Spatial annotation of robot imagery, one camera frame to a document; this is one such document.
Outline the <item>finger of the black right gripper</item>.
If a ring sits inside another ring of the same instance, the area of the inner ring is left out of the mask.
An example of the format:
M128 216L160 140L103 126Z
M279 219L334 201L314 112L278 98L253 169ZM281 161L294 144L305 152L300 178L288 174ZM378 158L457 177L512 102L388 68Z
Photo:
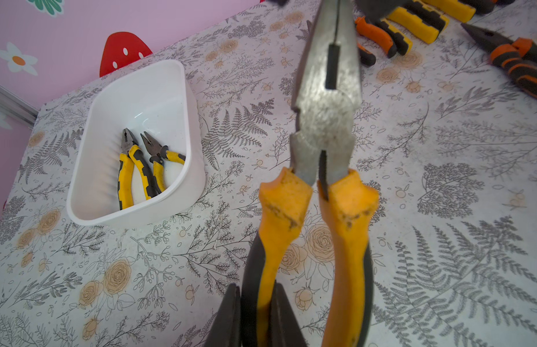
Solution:
M407 0L355 0L355 5L369 20L381 20L406 2Z

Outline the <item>yellow black handled pliers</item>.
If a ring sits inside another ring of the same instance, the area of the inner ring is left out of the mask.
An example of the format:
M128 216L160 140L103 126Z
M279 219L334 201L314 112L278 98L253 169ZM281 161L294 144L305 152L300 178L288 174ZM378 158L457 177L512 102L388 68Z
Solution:
M483 15L494 10L496 1L491 0L423 0L461 23L467 23L476 14Z

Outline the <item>orange black pliers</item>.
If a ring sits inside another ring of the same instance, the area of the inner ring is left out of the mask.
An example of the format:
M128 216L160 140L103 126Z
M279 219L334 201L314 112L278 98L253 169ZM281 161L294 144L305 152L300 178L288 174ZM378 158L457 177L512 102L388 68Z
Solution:
M397 54L405 56L413 47L412 41L388 20L371 22L366 17L358 17L355 28L360 36L380 46L389 59Z

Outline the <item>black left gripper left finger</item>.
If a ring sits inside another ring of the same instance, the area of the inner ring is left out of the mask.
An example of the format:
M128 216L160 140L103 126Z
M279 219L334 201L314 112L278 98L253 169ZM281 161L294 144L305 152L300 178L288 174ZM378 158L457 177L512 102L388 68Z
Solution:
M241 295L236 283L228 286L204 347L241 347Z

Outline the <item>white plastic storage box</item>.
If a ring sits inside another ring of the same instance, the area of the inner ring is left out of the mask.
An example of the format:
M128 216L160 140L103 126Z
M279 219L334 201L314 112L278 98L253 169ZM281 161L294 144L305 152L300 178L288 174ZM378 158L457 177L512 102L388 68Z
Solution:
M130 178L134 204L122 210L117 188L124 129L135 135L140 147L145 146L140 135L148 132L186 160L165 163L166 189L151 199L145 197L140 174L134 171ZM94 99L75 162L67 212L82 226L137 228L184 212L205 185L197 101L183 65L164 60L119 78Z

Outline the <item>dark orange striped pliers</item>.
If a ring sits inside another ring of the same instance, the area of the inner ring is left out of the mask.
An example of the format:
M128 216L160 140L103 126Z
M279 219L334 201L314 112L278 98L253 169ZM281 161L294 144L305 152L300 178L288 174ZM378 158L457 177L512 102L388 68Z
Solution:
M537 99L537 44L529 38L511 40L500 33L467 23L463 29L489 53L492 65L501 68L526 94Z

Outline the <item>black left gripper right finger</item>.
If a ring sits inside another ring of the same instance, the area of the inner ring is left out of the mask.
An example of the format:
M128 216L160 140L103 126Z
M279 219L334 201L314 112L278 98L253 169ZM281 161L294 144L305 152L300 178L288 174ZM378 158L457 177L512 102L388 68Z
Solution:
M307 347L281 283L275 283L270 309L270 346Z

